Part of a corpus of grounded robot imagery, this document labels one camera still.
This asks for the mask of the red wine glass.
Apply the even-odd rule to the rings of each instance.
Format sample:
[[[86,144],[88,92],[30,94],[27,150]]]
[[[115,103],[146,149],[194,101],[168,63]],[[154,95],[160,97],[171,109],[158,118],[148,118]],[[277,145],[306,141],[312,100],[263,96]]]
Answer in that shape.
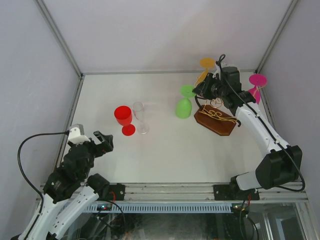
[[[122,134],[125,136],[132,136],[136,128],[132,124],[133,116],[132,110],[125,105],[119,106],[114,111],[114,117],[117,122],[122,126]]]

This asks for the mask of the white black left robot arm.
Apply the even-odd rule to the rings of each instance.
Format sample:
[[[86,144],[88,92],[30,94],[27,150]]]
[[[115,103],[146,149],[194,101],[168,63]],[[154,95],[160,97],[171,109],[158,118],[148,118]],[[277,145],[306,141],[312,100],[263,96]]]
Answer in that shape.
[[[43,191],[39,191],[26,176],[17,154],[19,170],[25,181],[40,197],[40,203],[25,230],[15,240],[60,240],[70,225],[86,207],[96,200],[104,200],[110,193],[110,182],[96,173],[90,175],[96,158],[112,152],[113,135],[95,131],[96,144],[84,134],[81,124],[63,131],[69,151],[48,177]]]

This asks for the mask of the green wine glass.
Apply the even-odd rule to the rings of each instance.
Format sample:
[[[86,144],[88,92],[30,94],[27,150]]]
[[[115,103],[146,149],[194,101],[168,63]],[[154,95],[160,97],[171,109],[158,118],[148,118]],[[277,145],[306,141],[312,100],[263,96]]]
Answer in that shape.
[[[179,119],[187,119],[192,113],[192,102],[190,98],[194,98],[196,95],[193,89],[194,87],[190,84],[183,85],[180,88],[180,94],[183,98],[178,101],[175,107],[175,115]]]

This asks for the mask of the clear wine glass front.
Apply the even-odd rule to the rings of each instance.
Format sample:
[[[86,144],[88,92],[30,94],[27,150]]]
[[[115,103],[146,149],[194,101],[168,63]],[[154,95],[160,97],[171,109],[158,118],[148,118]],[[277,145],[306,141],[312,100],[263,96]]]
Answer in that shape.
[[[132,111],[135,118],[138,121],[137,130],[140,134],[146,134],[149,132],[150,127],[145,122],[145,107],[142,102],[135,102],[132,105]]]

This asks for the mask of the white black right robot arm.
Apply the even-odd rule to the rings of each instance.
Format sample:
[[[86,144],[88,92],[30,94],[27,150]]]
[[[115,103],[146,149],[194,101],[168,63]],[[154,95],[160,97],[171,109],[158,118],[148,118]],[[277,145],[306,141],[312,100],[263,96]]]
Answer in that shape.
[[[257,168],[230,179],[229,192],[234,199],[243,199],[255,189],[285,189],[286,183],[297,179],[302,183],[299,191],[305,189],[306,183],[300,171],[301,148],[285,141],[261,114],[254,96],[242,89],[237,67],[219,66],[215,73],[204,72],[198,78],[193,93],[205,100],[221,99],[259,146],[263,159]]]

